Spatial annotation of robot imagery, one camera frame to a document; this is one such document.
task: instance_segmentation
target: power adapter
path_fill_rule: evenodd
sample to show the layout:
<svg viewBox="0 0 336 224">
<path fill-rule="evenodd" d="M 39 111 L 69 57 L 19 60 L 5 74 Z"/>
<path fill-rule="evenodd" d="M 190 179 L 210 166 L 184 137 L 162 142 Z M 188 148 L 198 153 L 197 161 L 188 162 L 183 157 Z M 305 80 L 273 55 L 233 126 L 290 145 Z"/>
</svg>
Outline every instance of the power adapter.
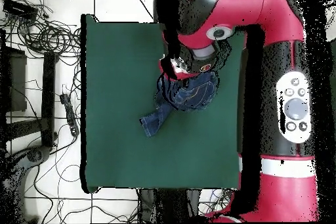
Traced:
<svg viewBox="0 0 336 224">
<path fill-rule="evenodd" d="M 70 127 L 70 132 L 73 137 L 77 137 L 79 135 L 79 128 L 75 119 L 74 109 L 72 108 L 69 96 L 67 94 L 61 94 L 60 103 L 62 103 L 66 109 L 66 120 Z"/>
<path fill-rule="evenodd" d="M 3 1 L 3 11 L 8 15 L 17 16 L 24 20 L 35 22 L 38 10 L 37 8 L 18 3 L 12 0 Z"/>
</svg>

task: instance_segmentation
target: floor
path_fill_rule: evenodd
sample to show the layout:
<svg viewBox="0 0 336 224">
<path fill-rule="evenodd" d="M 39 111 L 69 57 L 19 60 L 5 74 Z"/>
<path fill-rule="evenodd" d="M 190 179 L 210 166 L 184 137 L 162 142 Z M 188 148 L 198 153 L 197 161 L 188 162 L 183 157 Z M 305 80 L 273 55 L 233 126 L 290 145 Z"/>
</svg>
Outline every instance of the floor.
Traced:
<svg viewBox="0 0 336 224">
<path fill-rule="evenodd" d="M 60 21 L 69 25 L 72 31 L 80 27 L 81 14 L 95 14 L 100 21 L 121 22 L 121 21 L 139 21 L 150 22 L 151 18 L 138 0 L 44 0 L 45 4 L 52 9 L 49 12 L 49 20 Z M 152 0 L 142 0 L 148 11 L 152 14 Z M 2 9 L 0 9 L 0 18 L 2 18 Z M 332 12 L 327 13 L 327 18 L 332 17 Z M 336 23 L 332 23 L 327 29 L 327 38 L 329 40 L 336 36 Z M 18 48 L 15 43 L 20 43 L 17 36 L 12 37 L 12 47 Z M 27 84 L 26 96 L 30 100 L 35 112 L 41 115 L 41 91 L 42 85 L 42 60 L 31 58 L 30 52 L 24 47 L 30 57 L 27 65 Z M 76 62 L 76 58 L 64 58 L 68 64 Z M 74 76 L 74 66 L 69 66 L 59 62 L 56 67 L 56 87 L 55 92 L 61 94 L 66 92 L 72 86 Z M 72 93 L 72 103 L 77 114 L 80 114 L 80 90 L 77 90 L 77 96 Z M 69 127 L 66 124 L 66 113 L 64 107 L 56 98 L 55 102 L 55 130 L 59 132 L 58 148 L 68 145 L 72 141 Z M 34 116 L 30 107 L 25 112 L 13 112 L 12 116 L 27 117 Z M 8 118 L 8 122 L 25 120 L 25 118 Z M 7 150 L 16 152 L 26 147 L 34 139 L 34 143 L 39 142 L 38 133 L 29 135 L 21 139 L 15 139 L 8 143 Z M 125 215 L 129 217 L 137 206 L 137 194 L 134 189 L 101 189 L 95 194 L 85 194 L 81 189 L 79 180 L 79 167 L 81 158 L 80 136 L 72 146 L 61 150 L 51 156 L 41 165 L 39 177 L 37 178 L 37 188 L 49 198 L 53 205 L 45 223 L 109 223 L 118 222 L 116 217 Z M 26 199 L 25 205 L 28 215 L 38 215 L 39 222 L 42 222 L 44 216 L 51 208 L 51 201 L 40 195 L 33 187 L 33 181 L 37 174 L 37 168 L 33 168 L 26 181 Z M 213 190 L 203 190 L 199 209 L 204 212 L 207 209 L 207 202 L 213 202 L 218 192 Z M 61 207 L 61 216 L 57 216 Z"/>
</svg>

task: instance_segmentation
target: red robot arm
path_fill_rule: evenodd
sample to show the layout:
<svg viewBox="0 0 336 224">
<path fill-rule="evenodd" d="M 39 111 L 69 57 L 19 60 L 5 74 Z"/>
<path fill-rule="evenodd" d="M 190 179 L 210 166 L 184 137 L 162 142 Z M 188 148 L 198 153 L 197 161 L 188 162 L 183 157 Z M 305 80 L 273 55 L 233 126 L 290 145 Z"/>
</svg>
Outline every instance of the red robot arm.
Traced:
<svg viewBox="0 0 336 224">
<path fill-rule="evenodd" d="M 253 47 L 241 54 L 238 102 L 239 185 L 243 189 L 243 165 L 261 168 L 259 196 L 255 208 L 232 215 L 231 203 L 220 212 L 207 215 L 211 222 L 242 221 L 315 221 L 317 188 L 314 153 L 311 145 L 312 122 L 309 71 L 305 66 L 304 23 L 293 0 L 172 0 L 169 7 L 178 13 L 174 21 L 161 8 L 169 0 L 154 0 L 154 19 L 163 24 L 165 58 L 162 72 L 168 75 L 162 61 L 169 62 L 174 79 L 189 78 L 211 70 L 217 55 L 216 42 L 226 39 L 236 26 L 259 25 L 264 33 L 260 65 L 260 89 L 253 102 L 247 83 L 255 81 Z M 172 38 L 171 29 L 177 32 Z M 178 52 L 169 45 L 178 44 Z M 251 129 L 247 124 L 256 122 Z M 256 140 L 260 133 L 260 143 Z M 249 154 L 258 152 L 252 161 Z"/>
</svg>

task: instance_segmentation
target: white button panel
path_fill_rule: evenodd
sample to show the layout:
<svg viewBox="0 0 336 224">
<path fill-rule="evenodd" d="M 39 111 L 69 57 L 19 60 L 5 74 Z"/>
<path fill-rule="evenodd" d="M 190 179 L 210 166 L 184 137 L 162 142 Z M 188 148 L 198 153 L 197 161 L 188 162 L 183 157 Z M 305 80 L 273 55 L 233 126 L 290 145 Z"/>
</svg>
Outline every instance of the white button panel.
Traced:
<svg viewBox="0 0 336 224">
<path fill-rule="evenodd" d="M 309 94 L 308 81 L 301 72 L 288 72 L 276 84 L 278 128 L 282 136 L 292 143 L 301 144 L 310 137 L 312 125 Z M 281 131 L 280 125 L 281 109 L 285 114 L 285 133 Z"/>
</svg>

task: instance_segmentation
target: gray button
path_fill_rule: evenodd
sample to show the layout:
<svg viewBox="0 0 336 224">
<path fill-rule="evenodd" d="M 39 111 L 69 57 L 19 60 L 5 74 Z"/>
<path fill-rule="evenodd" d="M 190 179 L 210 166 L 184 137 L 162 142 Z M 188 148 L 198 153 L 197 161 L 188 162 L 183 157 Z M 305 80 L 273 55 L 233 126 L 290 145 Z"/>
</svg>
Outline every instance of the gray button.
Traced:
<svg viewBox="0 0 336 224">
<path fill-rule="evenodd" d="M 298 86 L 298 84 L 299 84 L 299 79 L 298 79 L 298 78 L 294 78 L 294 79 L 292 79 L 292 80 L 291 80 L 291 84 L 292 84 L 293 86 Z"/>
<path fill-rule="evenodd" d="M 294 131 L 297 128 L 297 125 L 295 125 L 293 122 L 289 122 L 289 123 L 286 124 L 286 128 L 289 131 Z"/>
<path fill-rule="evenodd" d="M 301 99 L 291 99 L 285 104 L 284 111 L 292 120 L 301 120 L 308 113 L 308 105 Z"/>
<path fill-rule="evenodd" d="M 299 124 L 299 129 L 300 129 L 301 131 L 306 131 L 306 129 L 307 129 L 307 124 L 306 124 L 305 122 L 301 122 L 301 123 Z"/>
<path fill-rule="evenodd" d="M 300 88 L 297 93 L 299 94 L 300 97 L 303 97 L 306 93 L 305 89 Z"/>
<path fill-rule="evenodd" d="M 285 90 L 285 94 L 288 96 L 288 97 L 290 97 L 290 96 L 292 96 L 292 95 L 294 95 L 294 90 L 293 89 L 286 89 Z"/>
</svg>

